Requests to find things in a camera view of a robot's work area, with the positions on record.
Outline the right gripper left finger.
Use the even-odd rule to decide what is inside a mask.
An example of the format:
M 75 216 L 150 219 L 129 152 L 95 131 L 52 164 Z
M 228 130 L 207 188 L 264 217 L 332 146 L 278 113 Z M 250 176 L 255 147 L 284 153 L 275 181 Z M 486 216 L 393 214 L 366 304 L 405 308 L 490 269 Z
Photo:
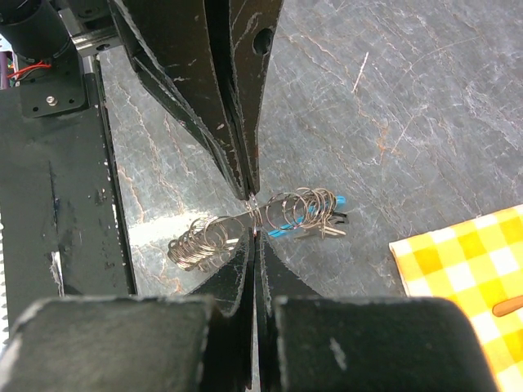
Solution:
M 34 302 L 1 357 L 4 391 L 243 391 L 252 384 L 251 233 L 191 293 Z

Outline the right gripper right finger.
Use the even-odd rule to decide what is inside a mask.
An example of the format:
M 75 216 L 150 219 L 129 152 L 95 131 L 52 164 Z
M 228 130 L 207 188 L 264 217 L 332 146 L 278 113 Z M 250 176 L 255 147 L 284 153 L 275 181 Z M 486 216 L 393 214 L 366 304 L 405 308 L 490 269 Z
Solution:
M 465 314 L 434 297 L 323 297 L 253 243 L 264 391 L 494 391 Z

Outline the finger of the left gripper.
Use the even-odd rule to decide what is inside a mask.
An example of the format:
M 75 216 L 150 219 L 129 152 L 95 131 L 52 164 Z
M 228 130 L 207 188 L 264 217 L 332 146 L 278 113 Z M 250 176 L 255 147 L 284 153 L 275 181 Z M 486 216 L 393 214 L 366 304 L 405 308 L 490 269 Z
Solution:
M 209 152 L 233 195 L 250 194 L 227 1 L 112 1 L 123 45 L 146 90 Z
M 210 126 L 219 168 L 234 194 L 260 189 L 258 125 L 281 1 L 205 1 L 225 119 Z

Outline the small silver key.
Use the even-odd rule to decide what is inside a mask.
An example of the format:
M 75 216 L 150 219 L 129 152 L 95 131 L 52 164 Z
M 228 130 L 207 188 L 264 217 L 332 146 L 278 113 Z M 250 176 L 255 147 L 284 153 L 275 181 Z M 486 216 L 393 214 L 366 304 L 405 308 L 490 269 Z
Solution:
M 249 195 L 249 200 L 247 201 L 248 213 L 253 221 L 253 235 L 257 236 L 260 229 L 262 228 L 262 214 L 260 207 L 258 205 L 257 199 L 254 194 Z

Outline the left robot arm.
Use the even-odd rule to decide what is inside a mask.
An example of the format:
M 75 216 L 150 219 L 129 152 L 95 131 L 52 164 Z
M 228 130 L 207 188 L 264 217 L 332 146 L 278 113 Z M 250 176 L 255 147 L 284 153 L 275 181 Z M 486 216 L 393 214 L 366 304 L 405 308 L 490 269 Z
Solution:
M 258 124 L 280 1 L 4 1 L 1 33 L 30 64 L 57 65 L 85 36 L 115 34 L 144 88 L 212 156 L 234 196 L 260 189 Z

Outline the black key fob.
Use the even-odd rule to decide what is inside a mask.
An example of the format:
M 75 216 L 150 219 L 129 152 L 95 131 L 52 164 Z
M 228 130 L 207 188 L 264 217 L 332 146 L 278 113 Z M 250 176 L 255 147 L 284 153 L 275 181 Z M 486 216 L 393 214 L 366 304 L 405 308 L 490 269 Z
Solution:
M 335 225 L 348 225 L 349 224 L 349 218 L 346 213 L 343 212 L 333 212 L 330 217 L 326 220 L 328 225 L 335 226 Z

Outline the orange checkered cloth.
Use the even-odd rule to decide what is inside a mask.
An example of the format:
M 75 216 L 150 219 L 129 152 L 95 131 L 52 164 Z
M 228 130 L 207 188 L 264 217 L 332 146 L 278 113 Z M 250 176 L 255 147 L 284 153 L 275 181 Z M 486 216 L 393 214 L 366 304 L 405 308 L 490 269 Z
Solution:
M 522 293 L 522 207 L 390 243 L 408 296 L 455 303 L 469 318 L 501 391 L 522 389 L 522 311 L 493 308 Z

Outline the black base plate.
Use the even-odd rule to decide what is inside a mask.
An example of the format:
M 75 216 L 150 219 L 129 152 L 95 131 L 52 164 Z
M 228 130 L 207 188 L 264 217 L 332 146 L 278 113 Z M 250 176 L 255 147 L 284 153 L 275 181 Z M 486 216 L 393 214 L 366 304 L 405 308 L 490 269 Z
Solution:
M 1 328 L 33 302 L 136 293 L 100 62 L 85 61 L 87 102 L 26 118 L 1 93 Z

